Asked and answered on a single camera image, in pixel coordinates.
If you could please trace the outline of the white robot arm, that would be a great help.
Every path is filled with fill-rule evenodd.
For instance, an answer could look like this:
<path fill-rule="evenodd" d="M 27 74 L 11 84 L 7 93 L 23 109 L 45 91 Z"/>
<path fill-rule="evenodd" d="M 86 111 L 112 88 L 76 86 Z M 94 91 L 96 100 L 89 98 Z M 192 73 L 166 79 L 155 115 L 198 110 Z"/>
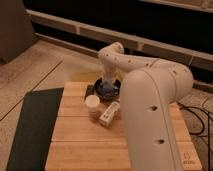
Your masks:
<path fill-rule="evenodd" d="M 117 69 L 126 73 L 120 105 L 131 170 L 184 171 L 169 105 L 192 89 L 190 69 L 165 59 L 126 55 L 119 42 L 102 48 L 98 58 L 105 83 Z"/>

